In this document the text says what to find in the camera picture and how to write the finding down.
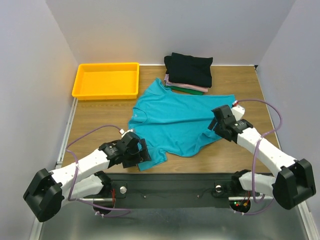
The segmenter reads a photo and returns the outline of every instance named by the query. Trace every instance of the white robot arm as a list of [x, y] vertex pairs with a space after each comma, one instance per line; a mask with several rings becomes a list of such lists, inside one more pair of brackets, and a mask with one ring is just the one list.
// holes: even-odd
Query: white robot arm
[[[273, 176], [254, 175], [255, 192], [273, 197], [278, 204], [289, 210], [316, 194], [314, 174], [311, 164], [296, 160], [262, 138], [258, 131], [245, 119], [233, 114], [233, 109], [224, 105], [215, 108], [214, 119], [209, 128], [220, 137], [233, 141], [254, 154], [260, 140], [257, 157], [267, 166]], [[236, 172], [237, 181], [233, 187], [252, 191], [252, 172]]]

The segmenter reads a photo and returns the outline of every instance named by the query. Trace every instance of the wooden table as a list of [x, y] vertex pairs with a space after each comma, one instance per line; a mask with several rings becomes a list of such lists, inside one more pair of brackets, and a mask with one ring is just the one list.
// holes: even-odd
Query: wooden table
[[[141, 96], [146, 88], [155, 80], [163, 79], [166, 68], [164, 66], [141, 66], [139, 76], [139, 94]], [[229, 95], [234, 94], [236, 99], [263, 99], [263, 94], [253, 66], [212, 66], [212, 88], [208, 94]], [[105, 124], [115, 124], [126, 130], [128, 121], [132, 116], [132, 108], [136, 104], [132, 100], [105, 100], [105, 101], [79, 101], [76, 107], [68, 142], [85, 133]], [[246, 102], [244, 118], [251, 122], [260, 133], [272, 129], [267, 107], [258, 102]], [[102, 143], [119, 139], [116, 129], [102, 128], [91, 135], [81, 139], [70, 147], [79, 159], [90, 154]], [[278, 146], [274, 134], [267, 139]], [[253, 155], [246, 149], [227, 140], [219, 140], [204, 147], [193, 157], [180, 157], [167, 153], [167, 162], [157, 165], [143, 173], [233, 173], [243, 169], [251, 169]], [[63, 167], [74, 162], [73, 157], [64, 155]], [[261, 163], [256, 164], [257, 172], [269, 172]], [[122, 165], [113, 166], [106, 172], [113, 173], [139, 173], [138, 167], [123, 169]]]

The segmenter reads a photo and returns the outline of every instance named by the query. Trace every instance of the plastic tray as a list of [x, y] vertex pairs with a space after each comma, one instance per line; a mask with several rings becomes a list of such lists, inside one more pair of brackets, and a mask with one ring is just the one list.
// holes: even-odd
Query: plastic tray
[[76, 73], [72, 96], [78, 100], [136, 99], [139, 63], [85, 63]]

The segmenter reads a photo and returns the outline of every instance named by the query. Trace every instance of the teal t-shirt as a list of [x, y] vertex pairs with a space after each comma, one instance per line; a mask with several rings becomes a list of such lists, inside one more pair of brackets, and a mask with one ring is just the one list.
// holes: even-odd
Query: teal t-shirt
[[205, 145], [221, 139], [208, 126], [211, 111], [235, 101], [234, 95], [187, 95], [172, 92], [155, 81], [133, 107], [129, 129], [145, 139], [151, 161], [139, 163], [141, 171], [167, 160], [166, 152], [182, 157], [197, 154]]

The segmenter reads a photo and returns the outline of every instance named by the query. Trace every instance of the gray wall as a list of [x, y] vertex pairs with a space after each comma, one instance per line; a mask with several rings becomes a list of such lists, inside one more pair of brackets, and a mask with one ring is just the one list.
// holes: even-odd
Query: gray wall
[[46, 0], [79, 63], [257, 65], [295, 0]]
[[[257, 68], [267, 101], [275, 104], [284, 124], [281, 147], [313, 165], [320, 188], [320, 1], [297, 0]], [[278, 122], [276, 114], [272, 119]], [[307, 201], [320, 226], [320, 194]]]
[[77, 64], [44, 0], [2, 1], [0, 35], [0, 239], [26, 240], [23, 193], [57, 160]]

